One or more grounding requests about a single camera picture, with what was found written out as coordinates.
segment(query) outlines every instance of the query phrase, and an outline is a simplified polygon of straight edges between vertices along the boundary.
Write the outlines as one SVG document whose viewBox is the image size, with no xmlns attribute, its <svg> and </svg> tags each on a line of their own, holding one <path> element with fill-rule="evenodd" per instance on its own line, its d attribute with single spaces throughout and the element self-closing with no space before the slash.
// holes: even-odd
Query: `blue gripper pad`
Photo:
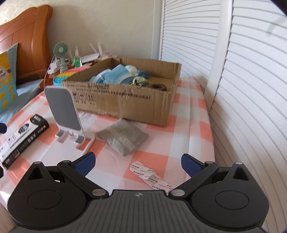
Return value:
<svg viewBox="0 0 287 233">
<path fill-rule="evenodd" d="M 181 157 L 181 167 L 190 177 L 193 177 L 205 168 L 205 164 L 189 154 L 183 154 Z"/>
<path fill-rule="evenodd" d="M 0 123 L 0 133 L 6 133 L 7 126 L 3 123 Z"/>
<path fill-rule="evenodd" d="M 74 169 L 82 176 L 86 176 L 96 164 L 96 156 L 93 152 L 89 152 L 86 155 L 87 156 L 78 163 L 76 163 L 74 167 Z"/>
</svg>

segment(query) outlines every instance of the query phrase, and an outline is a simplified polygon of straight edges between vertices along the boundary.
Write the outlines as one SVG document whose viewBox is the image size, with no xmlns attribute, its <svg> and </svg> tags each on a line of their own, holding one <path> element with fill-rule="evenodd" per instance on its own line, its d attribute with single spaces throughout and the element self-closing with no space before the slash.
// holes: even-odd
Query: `checkered bedsheet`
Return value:
<svg viewBox="0 0 287 233">
<path fill-rule="evenodd" d="M 33 162 L 43 158 L 55 140 L 55 134 L 58 133 L 58 127 L 42 92 L 8 122 L 8 131 L 0 136 L 0 144 L 35 113 L 43 116 L 49 122 L 50 128 L 34 141 L 7 171 L 4 171 L 4 177 L 0 179 L 0 202 L 4 206 L 7 206 L 11 193 L 27 169 Z M 79 115 L 83 128 L 95 133 L 117 120 L 90 113 L 80 112 Z M 203 162 L 214 161 L 213 139 L 203 93 L 192 77 L 179 80 L 166 127 L 139 122 L 131 124 L 149 136 L 136 151 L 125 158 L 100 139 L 96 139 L 90 148 L 97 160 L 95 167 L 86 177 L 110 194 L 113 189 L 151 189 L 130 171 L 129 167 L 135 161 L 155 170 L 159 177 L 170 184 L 171 190 L 189 178 L 181 168 L 182 154 L 189 153 Z"/>
</svg>

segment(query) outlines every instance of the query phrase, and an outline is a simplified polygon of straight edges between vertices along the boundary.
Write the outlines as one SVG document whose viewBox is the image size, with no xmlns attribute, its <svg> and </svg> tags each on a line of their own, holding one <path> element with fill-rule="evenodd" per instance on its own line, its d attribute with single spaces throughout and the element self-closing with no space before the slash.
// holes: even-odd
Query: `green fan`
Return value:
<svg viewBox="0 0 287 233">
<path fill-rule="evenodd" d="M 64 71 L 68 70 L 68 66 L 65 62 L 65 56 L 69 52 L 69 46 L 65 42 L 59 42 L 54 47 L 54 55 L 56 58 L 60 59 L 60 73 L 63 73 Z"/>
</svg>

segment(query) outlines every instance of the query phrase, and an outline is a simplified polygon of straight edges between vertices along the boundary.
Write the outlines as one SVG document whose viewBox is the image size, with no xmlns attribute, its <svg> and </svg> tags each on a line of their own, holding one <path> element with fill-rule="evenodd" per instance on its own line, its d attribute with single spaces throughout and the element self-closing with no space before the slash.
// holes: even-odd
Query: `bed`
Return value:
<svg viewBox="0 0 287 233">
<path fill-rule="evenodd" d="M 47 25 L 53 9 L 49 5 L 32 7 L 0 26 L 0 53 L 18 43 L 16 84 L 18 98 L 0 114 L 7 123 L 21 108 L 40 93 L 51 61 Z"/>
<path fill-rule="evenodd" d="M 4 206 L 33 162 L 45 161 L 46 164 L 56 165 L 62 160 L 70 159 L 68 154 L 45 157 L 59 130 L 44 92 L 25 105 L 7 123 L 8 131 L 0 136 L 0 144 L 35 113 L 43 116 L 49 122 L 50 128 L 23 152 L 8 170 L 4 171 L 4 177 L 0 179 L 0 200 Z M 117 120 L 85 112 L 79 112 L 79 116 L 83 128 L 94 133 Z M 189 178 L 181 168 L 182 154 L 189 153 L 201 161 L 214 161 L 213 139 L 203 93 L 193 77 L 179 80 L 166 127 L 140 122 L 130 123 L 149 135 L 130 155 L 122 158 L 99 138 L 90 148 L 96 155 L 96 166 L 87 178 L 104 187 L 110 194 L 113 189 L 151 189 L 129 170 L 130 164 L 135 161 L 140 161 L 155 170 L 158 176 L 170 184 L 171 189 Z"/>
<path fill-rule="evenodd" d="M 0 26 L 0 52 L 14 43 L 19 43 L 17 59 L 17 92 L 20 95 L 16 106 L 9 107 L 0 116 L 6 122 L 8 131 L 0 135 L 2 144 L 19 126 L 35 113 L 42 115 L 50 128 L 35 140 L 4 171 L 0 179 L 0 203 L 7 202 L 16 185 L 30 165 L 41 161 L 55 140 L 58 127 L 51 114 L 44 92 L 39 93 L 39 84 L 50 62 L 47 22 L 52 8 L 44 5 L 30 8 L 14 20 Z M 79 112 L 83 128 L 97 133 L 117 119 Z M 181 156 L 189 153 L 201 161 L 214 161 L 213 139 L 208 112 L 200 85 L 196 79 L 180 79 L 178 82 L 172 113 L 166 127 L 158 127 L 139 122 L 131 122 L 149 137 L 125 158 L 121 158 L 106 142 L 97 138 L 90 148 L 96 155 L 96 166 L 87 178 L 104 187 L 110 194 L 113 189 L 150 190 L 151 187 L 129 170 L 132 162 L 140 161 L 156 171 L 173 189 L 186 181 L 189 176 L 181 168 Z M 67 155 L 57 155 L 49 160 L 50 164 L 66 159 Z M 9 215 L 0 206 L 0 232 L 13 226 Z M 10 222 L 8 226 L 1 221 Z"/>
</svg>

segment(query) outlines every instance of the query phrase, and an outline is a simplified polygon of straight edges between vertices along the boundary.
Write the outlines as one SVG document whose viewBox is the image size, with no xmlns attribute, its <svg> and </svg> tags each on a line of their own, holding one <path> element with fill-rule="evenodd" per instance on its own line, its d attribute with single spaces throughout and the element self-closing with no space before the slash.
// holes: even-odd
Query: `louvered closet door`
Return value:
<svg viewBox="0 0 287 233">
<path fill-rule="evenodd" d="M 206 88 L 218 31 L 220 0 L 165 0 L 160 59 L 182 64 L 181 77 Z"/>
<path fill-rule="evenodd" d="M 270 202 L 265 227 L 282 232 L 287 219 L 287 20 L 271 1 L 234 0 L 210 121 L 217 161 L 246 164 Z"/>
</svg>

